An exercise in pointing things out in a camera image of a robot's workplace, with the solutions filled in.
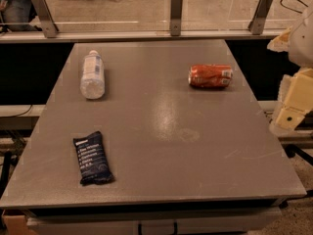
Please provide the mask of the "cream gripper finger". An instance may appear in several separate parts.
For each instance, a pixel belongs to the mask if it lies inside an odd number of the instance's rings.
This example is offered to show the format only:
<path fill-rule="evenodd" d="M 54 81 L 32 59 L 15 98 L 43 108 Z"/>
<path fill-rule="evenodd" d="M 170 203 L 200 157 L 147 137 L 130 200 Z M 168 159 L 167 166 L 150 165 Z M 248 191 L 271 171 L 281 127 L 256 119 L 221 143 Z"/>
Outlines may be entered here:
<path fill-rule="evenodd" d="M 280 83 L 270 131 L 285 136 L 295 131 L 313 111 L 313 70 L 301 68 L 293 76 L 285 74 Z"/>
<path fill-rule="evenodd" d="M 291 34 L 291 28 L 288 27 L 280 35 L 272 39 L 268 45 L 267 49 L 274 52 L 288 52 L 289 51 L 289 39 Z"/>

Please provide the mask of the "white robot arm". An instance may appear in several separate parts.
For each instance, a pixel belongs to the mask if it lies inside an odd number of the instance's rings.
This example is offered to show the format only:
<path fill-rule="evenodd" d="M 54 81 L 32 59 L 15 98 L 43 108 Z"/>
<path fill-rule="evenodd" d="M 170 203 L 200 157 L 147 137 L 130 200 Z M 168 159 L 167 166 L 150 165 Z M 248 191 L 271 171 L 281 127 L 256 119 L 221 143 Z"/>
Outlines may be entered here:
<path fill-rule="evenodd" d="M 271 116 L 271 132 L 285 136 L 294 132 L 313 111 L 313 3 L 292 26 L 271 40 L 267 49 L 287 52 L 289 60 L 299 66 L 294 75 L 283 76 Z"/>

